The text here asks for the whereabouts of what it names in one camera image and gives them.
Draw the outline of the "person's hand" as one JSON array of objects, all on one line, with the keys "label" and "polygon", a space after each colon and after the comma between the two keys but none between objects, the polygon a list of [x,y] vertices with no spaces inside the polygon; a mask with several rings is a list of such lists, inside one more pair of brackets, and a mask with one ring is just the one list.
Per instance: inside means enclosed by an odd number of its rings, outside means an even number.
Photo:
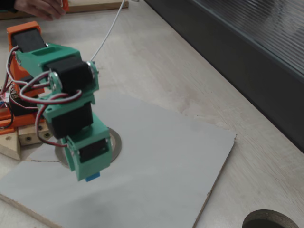
[{"label": "person's hand", "polygon": [[65,15],[60,0],[16,0],[14,9],[48,21]]}]

